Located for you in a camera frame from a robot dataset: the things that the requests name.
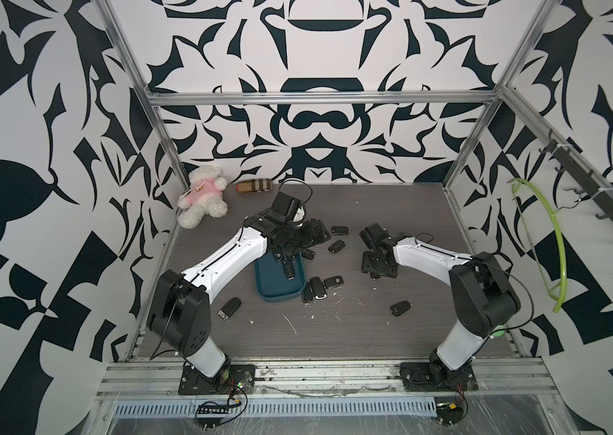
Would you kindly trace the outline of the teal plastic storage box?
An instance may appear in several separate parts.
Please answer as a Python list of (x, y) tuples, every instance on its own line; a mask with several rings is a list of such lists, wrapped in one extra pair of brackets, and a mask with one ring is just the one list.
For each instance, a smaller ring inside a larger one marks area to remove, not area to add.
[(307, 280), (303, 260), (297, 255), (292, 260), (295, 276), (288, 278), (282, 262), (268, 252), (254, 262), (257, 293), (268, 303), (277, 303), (300, 297)]

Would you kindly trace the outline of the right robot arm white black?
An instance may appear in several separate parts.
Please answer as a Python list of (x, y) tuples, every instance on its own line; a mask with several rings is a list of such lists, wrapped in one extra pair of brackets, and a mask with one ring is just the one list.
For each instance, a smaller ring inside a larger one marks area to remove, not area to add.
[(366, 245), (362, 271), (371, 277), (398, 275), (412, 268), (446, 284), (457, 320), (430, 357), (431, 376), (451, 377), (465, 369), (500, 326), (521, 309), (521, 302), (493, 255), (476, 256), (438, 248), (405, 233), (391, 235), (378, 224), (360, 232)]

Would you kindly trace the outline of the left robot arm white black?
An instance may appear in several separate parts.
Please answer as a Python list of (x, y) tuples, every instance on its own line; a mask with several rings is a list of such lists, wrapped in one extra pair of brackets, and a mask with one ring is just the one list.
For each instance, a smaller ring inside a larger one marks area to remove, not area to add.
[(228, 357), (211, 338), (210, 306), (242, 270), (271, 250), (292, 257), (331, 239), (320, 219), (297, 224), (254, 215), (224, 246), (181, 273), (168, 270), (157, 281), (146, 329), (203, 376), (216, 378)]

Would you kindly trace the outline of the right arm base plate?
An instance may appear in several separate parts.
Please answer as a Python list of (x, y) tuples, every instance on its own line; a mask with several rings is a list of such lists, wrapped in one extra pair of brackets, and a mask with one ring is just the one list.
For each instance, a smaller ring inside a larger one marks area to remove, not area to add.
[(400, 377), (408, 392), (475, 392), (480, 389), (471, 362), (451, 371), (442, 362), (403, 362)]

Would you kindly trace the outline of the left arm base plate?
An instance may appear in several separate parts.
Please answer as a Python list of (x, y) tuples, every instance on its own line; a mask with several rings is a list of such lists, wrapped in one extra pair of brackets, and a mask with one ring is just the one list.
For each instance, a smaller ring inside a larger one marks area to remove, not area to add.
[(253, 364), (225, 365), (214, 377), (208, 377), (190, 364), (185, 364), (179, 382), (181, 396), (252, 393), (256, 369)]

